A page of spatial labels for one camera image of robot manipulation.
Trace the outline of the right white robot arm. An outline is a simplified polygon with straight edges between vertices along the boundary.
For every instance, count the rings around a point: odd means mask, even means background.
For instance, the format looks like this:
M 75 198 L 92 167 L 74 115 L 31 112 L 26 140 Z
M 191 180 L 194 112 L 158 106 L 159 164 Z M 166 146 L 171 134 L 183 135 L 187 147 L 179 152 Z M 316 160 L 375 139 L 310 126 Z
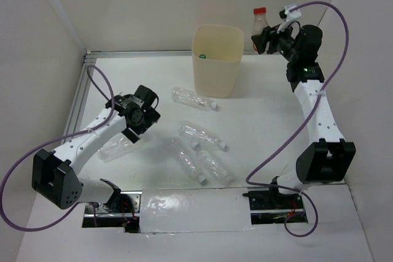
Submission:
M 292 28 L 280 31 L 277 26 L 266 26 L 252 41 L 259 54 L 280 53 L 287 60 L 286 77 L 297 97 L 305 119 L 308 120 L 309 146 L 297 158 L 294 168 L 277 176 L 268 193 L 271 206 L 281 208 L 289 195 L 312 185 L 340 182 L 356 154 L 353 142 L 348 142 L 340 132 L 323 90 L 324 75 L 317 59 L 322 44 L 322 30 L 314 25 L 304 25 L 296 37 Z

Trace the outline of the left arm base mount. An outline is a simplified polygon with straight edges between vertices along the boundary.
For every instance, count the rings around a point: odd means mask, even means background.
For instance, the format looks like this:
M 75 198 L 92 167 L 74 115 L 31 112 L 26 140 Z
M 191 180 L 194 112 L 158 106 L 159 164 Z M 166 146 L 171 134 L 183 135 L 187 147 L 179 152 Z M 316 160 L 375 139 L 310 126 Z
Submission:
M 140 233 L 142 191 L 123 191 L 114 205 L 86 204 L 82 228 L 118 228 L 126 233 Z

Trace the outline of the red cap labelled bottle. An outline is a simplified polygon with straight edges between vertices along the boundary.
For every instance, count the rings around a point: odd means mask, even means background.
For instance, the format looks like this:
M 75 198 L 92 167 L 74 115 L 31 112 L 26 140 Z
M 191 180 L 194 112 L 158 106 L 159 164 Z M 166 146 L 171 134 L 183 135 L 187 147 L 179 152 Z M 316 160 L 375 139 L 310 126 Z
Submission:
M 268 27 L 267 21 L 267 8 L 266 7 L 259 7 L 253 10 L 254 13 L 254 24 L 252 28 L 252 35 L 260 34 L 266 27 Z

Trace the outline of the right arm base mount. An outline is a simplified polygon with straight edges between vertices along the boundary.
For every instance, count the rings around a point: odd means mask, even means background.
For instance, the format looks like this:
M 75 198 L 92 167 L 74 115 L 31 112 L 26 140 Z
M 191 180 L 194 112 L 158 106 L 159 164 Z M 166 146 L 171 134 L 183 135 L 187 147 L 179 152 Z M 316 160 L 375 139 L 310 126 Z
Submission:
M 282 195 L 277 188 L 248 190 L 242 194 L 248 199 L 252 225 L 306 223 L 304 203 L 298 194 Z

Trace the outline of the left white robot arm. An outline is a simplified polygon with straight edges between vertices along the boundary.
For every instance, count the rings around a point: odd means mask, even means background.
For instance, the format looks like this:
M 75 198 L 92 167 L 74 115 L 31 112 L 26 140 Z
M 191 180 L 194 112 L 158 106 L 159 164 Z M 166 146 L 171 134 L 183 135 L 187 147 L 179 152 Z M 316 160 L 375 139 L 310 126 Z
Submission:
M 106 180 L 78 177 L 87 161 L 117 134 L 136 143 L 160 114 L 158 95 L 140 85 L 134 94 L 117 95 L 108 101 L 99 115 L 72 138 L 48 152 L 40 149 L 33 157 L 32 188 L 64 210 L 77 202 L 97 202 L 107 212 L 121 205 L 121 190 Z

